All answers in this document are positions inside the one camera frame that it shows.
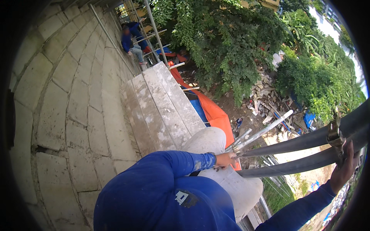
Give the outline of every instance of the jeans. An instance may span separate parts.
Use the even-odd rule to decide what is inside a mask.
[[[138,57],[139,62],[144,62],[144,58],[142,57],[142,50],[139,45],[134,45],[133,48],[130,48],[130,51]]]

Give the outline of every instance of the wood plank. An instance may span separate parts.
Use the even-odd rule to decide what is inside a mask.
[[[195,133],[205,128],[202,119],[193,105],[191,105],[186,95],[181,91],[180,86],[164,63],[160,62],[156,64],[153,69],[190,134],[193,136]]]
[[[153,68],[144,71],[143,76],[169,135],[174,141],[175,146],[180,149],[181,146],[191,138],[191,134],[182,121],[181,116],[177,112],[163,85],[160,83]]]
[[[150,136],[144,116],[141,112],[131,80],[126,82],[122,93],[132,131],[138,144],[141,156],[144,157],[149,153],[157,151],[154,141]]]
[[[166,130],[166,126],[144,81],[143,75],[133,78],[132,84],[156,149],[158,151],[177,150],[171,136]]]

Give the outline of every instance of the sitting worker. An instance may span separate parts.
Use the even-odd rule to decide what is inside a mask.
[[[223,134],[220,138],[217,129],[204,128],[186,142],[182,151],[151,153],[115,176],[97,199],[94,230],[240,231],[233,202],[226,190],[210,178],[186,176],[217,167],[228,168],[225,170],[228,171],[229,165],[235,164],[236,154],[222,153],[226,136]],[[218,143],[222,144],[218,147],[219,153],[205,151],[215,150]],[[329,205],[354,172],[352,162],[356,160],[353,160],[352,142],[346,149],[344,166],[335,169],[326,184],[282,208],[256,231],[298,230]]]
[[[142,18],[139,22],[122,23],[121,27],[123,28],[124,26],[127,26],[128,28],[130,28],[130,33],[133,36],[136,36],[136,40],[139,41],[139,40],[142,40],[144,38],[144,36],[141,34],[141,30],[140,30],[140,27],[139,27],[140,22],[142,22],[144,20],[145,20],[145,18]],[[143,52],[148,53],[148,52],[151,51],[149,46],[148,46],[147,41],[145,41],[145,40],[140,41],[138,43],[138,45],[140,46],[140,48]]]
[[[127,26],[123,27],[123,32],[122,32],[122,37],[121,37],[121,44],[123,47],[123,50],[128,53],[128,55],[136,54],[138,59],[139,59],[139,64],[140,65],[146,65],[147,62],[144,62],[144,58],[142,55],[141,47],[138,45],[133,45],[131,41],[131,33],[130,33],[130,28]]]

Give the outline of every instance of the tarp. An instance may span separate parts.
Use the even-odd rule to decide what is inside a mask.
[[[172,61],[168,62],[170,66],[173,66]],[[182,79],[179,71],[176,68],[170,70],[175,80],[185,88],[192,88],[187,85]],[[234,142],[234,137],[231,130],[231,125],[228,115],[210,98],[200,93],[199,91],[193,91],[198,96],[199,102],[203,108],[204,114],[212,127],[221,128],[226,134],[226,146],[231,145]]]

